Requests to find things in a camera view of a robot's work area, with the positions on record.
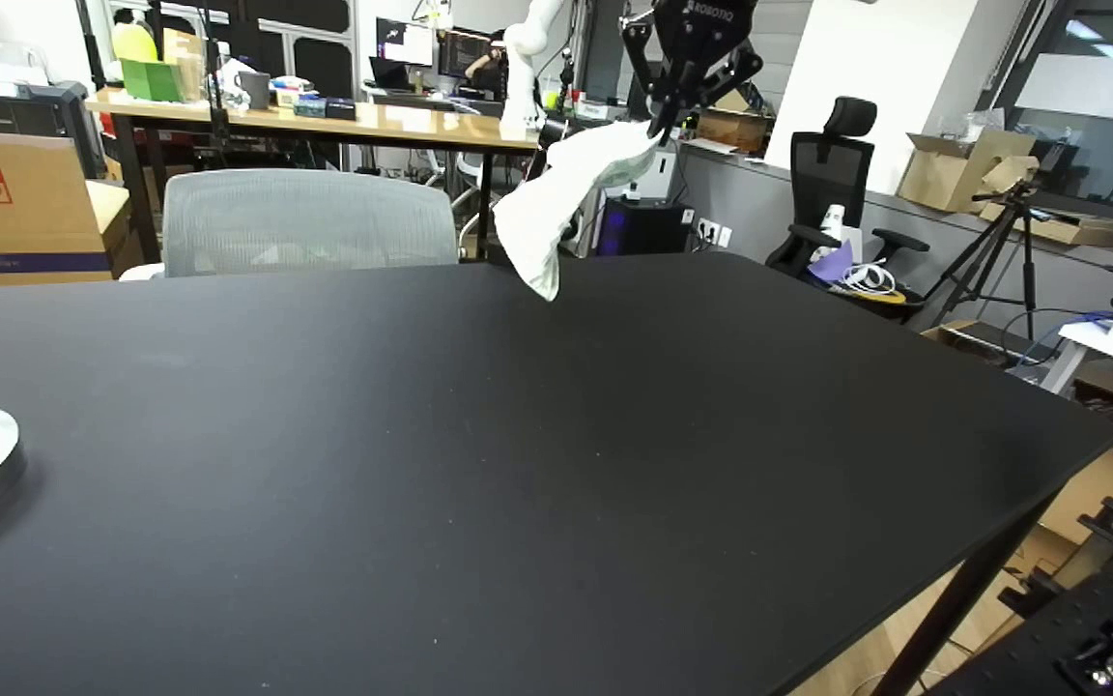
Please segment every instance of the computer monitor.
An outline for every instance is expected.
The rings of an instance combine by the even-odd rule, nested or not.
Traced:
[[[403,47],[407,42],[407,21],[400,18],[376,18],[376,52],[387,52],[387,47]]]
[[[490,50],[490,34],[455,25],[442,34],[436,72],[465,78]]]
[[[670,199],[603,203],[603,229],[595,255],[679,255],[689,247],[689,210]]]
[[[87,177],[101,177],[106,158],[87,96],[87,83],[18,83],[17,96],[0,96],[0,132],[72,139]]]
[[[370,79],[376,79],[380,90],[411,90],[411,64],[376,52],[376,56],[370,56]]]

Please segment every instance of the chair backrest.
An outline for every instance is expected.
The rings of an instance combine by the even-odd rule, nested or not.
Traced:
[[[845,223],[862,223],[867,175],[875,144],[826,132],[791,136],[791,210],[800,223],[821,229],[831,203],[843,203]]]
[[[789,150],[791,171],[791,216],[804,229],[821,229],[831,203],[843,203],[843,220],[862,229],[867,177],[875,144],[862,144],[876,118],[870,100],[838,96],[822,132],[796,132]],[[789,237],[769,265],[804,275],[816,242]]]
[[[168,278],[297,265],[452,265],[442,189],[339,171],[209,171],[168,185]]]

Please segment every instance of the window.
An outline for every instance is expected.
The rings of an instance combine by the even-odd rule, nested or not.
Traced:
[[[1036,0],[992,105],[1039,139],[1048,203],[1113,211],[1113,0]]]

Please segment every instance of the gray chair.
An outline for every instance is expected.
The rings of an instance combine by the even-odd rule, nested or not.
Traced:
[[[339,171],[209,171],[168,185],[163,275],[452,265],[447,198]]]

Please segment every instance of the cardboard box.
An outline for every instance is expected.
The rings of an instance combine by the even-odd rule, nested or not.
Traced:
[[[1010,156],[1030,156],[1032,136],[983,132],[978,144],[907,136],[911,158],[899,177],[899,198],[939,211],[972,211],[983,177]]]
[[[740,156],[760,156],[772,122],[745,112],[702,112],[691,136],[728,144]]]
[[[978,203],[983,220],[996,220],[1006,203]],[[1062,211],[1062,210],[1036,210],[1032,237],[1051,239],[1062,247],[1113,247],[1113,216],[1087,216],[1087,211]]]
[[[978,598],[968,623],[939,650],[935,665],[924,672],[926,688],[952,676],[978,650],[991,650],[996,639],[1021,627],[1015,613],[996,598],[996,590],[1021,586],[1021,574],[1030,574],[1032,568],[1058,573],[1089,536],[1089,529],[1078,525],[1078,514],[1098,514],[1104,493],[1113,493],[1113,448],[1062,485],[1044,523],[1010,558],[1006,573],[992,574],[991,590]],[[903,603],[876,630],[858,639],[845,654],[826,662],[813,679],[796,688],[796,696],[870,690],[897,662],[920,617],[935,608],[948,581],[952,573],[926,590],[920,590],[911,603]]]
[[[70,139],[0,136],[0,287],[107,282],[121,251],[123,189],[87,180]]]

